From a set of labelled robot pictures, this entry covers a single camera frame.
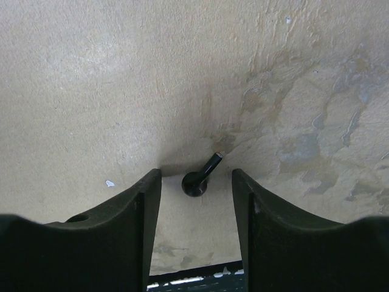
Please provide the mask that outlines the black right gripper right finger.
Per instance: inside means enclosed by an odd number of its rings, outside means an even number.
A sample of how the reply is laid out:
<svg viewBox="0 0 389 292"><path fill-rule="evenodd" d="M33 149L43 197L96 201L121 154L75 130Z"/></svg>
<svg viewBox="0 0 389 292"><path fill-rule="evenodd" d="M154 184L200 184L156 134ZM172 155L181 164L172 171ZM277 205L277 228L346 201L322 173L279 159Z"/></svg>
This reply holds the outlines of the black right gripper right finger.
<svg viewBox="0 0 389 292"><path fill-rule="evenodd" d="M388 218L309 213L240 169L232 193L249 291L387 291Z"/></svg>

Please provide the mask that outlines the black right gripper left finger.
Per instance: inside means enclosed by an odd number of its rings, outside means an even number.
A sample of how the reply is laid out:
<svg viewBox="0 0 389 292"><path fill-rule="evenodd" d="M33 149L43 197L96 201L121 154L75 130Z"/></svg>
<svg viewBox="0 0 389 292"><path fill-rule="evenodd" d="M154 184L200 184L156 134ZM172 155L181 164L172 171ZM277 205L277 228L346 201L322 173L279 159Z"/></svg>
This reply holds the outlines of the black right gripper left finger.
<svg viewBox="0 0 389 292"><path fill-rule="evenodd" d="M162 174L67 221L1 215L2 291L146 291Z"/></svg>

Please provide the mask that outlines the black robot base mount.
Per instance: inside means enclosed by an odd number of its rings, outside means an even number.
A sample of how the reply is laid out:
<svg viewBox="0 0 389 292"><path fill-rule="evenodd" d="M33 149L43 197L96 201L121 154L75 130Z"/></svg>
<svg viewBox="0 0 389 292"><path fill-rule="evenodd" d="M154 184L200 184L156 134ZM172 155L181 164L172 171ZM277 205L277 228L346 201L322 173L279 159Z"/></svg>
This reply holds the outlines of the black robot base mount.
<svg viewBox="0 0 389 292"><path fill-rule="evenodd" d="M148 291L247 291L242 261L150 276Z"/></svg>

